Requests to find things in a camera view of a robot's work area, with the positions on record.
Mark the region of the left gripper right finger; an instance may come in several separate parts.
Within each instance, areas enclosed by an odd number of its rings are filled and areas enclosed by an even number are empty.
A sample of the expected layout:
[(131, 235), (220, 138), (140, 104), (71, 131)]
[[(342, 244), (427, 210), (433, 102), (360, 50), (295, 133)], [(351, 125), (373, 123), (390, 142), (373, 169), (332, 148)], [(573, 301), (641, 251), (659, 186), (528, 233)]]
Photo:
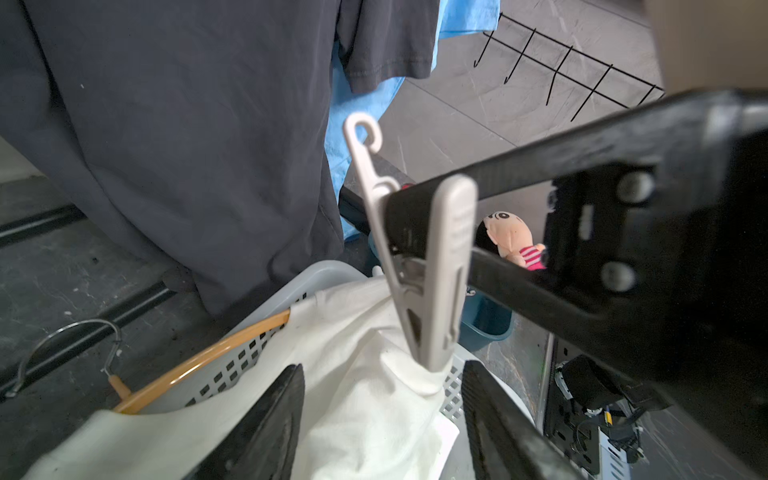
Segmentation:
[(472, 465), (477, 479), (582, 477), (479, 361), (467, 361), (461, 396)]

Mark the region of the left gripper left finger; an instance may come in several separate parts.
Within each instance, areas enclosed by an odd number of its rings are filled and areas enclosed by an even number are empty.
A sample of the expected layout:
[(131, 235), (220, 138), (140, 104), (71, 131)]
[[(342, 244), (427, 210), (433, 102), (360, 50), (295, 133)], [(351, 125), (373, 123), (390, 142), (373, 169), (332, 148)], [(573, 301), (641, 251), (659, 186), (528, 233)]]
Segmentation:
[(301, 365), (287, 366), (188, 479), (289, 479), (305, 396)]

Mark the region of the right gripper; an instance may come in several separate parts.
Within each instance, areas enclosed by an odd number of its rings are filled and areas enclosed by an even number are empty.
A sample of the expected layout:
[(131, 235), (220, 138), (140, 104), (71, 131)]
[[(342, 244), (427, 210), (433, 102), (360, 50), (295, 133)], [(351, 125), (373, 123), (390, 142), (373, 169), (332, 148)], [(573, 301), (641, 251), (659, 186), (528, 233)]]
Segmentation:
[[(547, 223), (549, 273), (475, 248), (469, 283), (653, 386), (759, 474), (767, 470), (766, 129), (766, 91), (690, 91), (458, 171), (481, 199), (562, 178)], [(632, 167), (654, 184), (636, 204), (617, 192)]]

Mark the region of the grey white clothespin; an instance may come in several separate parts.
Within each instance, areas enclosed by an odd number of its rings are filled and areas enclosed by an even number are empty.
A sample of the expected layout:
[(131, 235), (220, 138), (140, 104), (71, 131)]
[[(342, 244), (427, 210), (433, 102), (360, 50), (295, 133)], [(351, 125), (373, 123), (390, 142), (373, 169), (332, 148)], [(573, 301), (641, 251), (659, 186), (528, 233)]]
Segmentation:
[(474, 245), (477, 183), (454, 174), (403, 188), (375, 170), (378, 122), (350, 114), (343, 133), (362, 190), (378, 258), (414, 360), (441, 370), (459, 339)]

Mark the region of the light blue t-shirt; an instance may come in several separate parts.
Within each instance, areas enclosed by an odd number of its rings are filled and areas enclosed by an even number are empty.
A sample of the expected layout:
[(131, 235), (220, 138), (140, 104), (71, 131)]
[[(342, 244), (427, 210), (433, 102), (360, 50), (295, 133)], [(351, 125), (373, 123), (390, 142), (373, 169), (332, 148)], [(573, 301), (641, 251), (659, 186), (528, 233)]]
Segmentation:
[(499, 1), (341, 1), (332, 53), (332, 90), (325, 152), (339, 196), (351, 155), (344, 120), (364, 112), (380, 119), (407, 78), (426, 79), (438, 42), (492, 31)]

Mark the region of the dark grey garment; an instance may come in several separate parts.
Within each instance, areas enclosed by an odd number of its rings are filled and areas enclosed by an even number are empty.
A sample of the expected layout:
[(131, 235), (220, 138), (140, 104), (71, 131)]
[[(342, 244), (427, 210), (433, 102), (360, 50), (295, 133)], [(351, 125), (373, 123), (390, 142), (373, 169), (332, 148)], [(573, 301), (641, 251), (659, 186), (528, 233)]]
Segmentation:
[(252, 311), (343, 234), (324, 147), (356, 94), (425, 78), (436, 1), (5, 1), (1, 135), (114, 242)]

